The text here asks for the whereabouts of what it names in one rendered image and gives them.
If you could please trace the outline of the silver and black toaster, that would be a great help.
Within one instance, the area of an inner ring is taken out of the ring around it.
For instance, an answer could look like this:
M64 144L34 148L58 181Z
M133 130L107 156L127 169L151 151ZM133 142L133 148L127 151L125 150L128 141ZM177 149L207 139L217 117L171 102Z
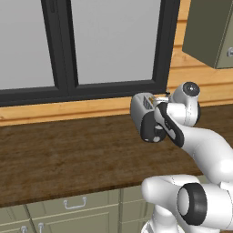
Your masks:
M157 132L155 126L158 125L154 119L154 106L148 98L153 96L150 93L138 93L131 99L130 115L136 126L140 137L148 143L158 143L165 139L167 133Z

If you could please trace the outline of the olive wall cupboard door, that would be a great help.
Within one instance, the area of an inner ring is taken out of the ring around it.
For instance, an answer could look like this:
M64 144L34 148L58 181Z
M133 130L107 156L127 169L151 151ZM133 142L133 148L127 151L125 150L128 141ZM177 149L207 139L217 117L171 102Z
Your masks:
M223 44L218 57L217 69L233 68L233 56L227 56L227 51L230 47L233 47L233 15L229 19L228 28L224 34Z

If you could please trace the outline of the olive wall cupboard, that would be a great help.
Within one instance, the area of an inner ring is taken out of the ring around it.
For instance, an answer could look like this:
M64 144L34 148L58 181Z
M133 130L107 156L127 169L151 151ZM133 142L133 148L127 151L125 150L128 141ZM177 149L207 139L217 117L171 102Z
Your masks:
M233 0L191 0L182 51L217 69Z

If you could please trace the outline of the black framed window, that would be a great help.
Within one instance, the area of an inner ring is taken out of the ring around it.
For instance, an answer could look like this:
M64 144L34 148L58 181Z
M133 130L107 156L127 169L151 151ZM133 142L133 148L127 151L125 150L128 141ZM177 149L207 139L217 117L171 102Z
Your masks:
M0 107L163 94L180 0L0 0Z

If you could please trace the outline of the olive base cupboard door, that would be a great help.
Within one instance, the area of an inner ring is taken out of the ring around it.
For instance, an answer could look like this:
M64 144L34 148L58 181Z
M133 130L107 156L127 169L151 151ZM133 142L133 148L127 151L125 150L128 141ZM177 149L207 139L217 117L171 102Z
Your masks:
M22 233L21 227L27 226L27 232L26 233L32 233L33 230L30 227L30 224L28 221L23 222L16 222L12 224L4 224L0 226L0 233Z
M153 208L153 204L144 200L124 203L120 220L121 233L140 233L142 227L150 220Z
M36 232L38 224L44 223L43 233L117 233L117 213L107 211L93 215L80 216L68 214L50 218L34 218Z

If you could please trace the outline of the wide olive drawer front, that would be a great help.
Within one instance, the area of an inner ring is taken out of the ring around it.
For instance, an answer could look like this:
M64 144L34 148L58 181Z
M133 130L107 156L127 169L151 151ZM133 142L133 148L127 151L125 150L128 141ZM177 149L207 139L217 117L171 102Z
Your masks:
M68 200L69 205L82 205L82 197L87 197L86 206L74 210L66 210L63 201ZM101 208L109 205L115 205L118 203L119 190L108 190L103 192L96 192L90 194L84 194L81 196L73 196L68 198L58 198L53 200L41 201L36 203L27 204L29 214L32 218L41 218L47 216L53 216L58 214L65 214L72 211L86 210L90 208Z

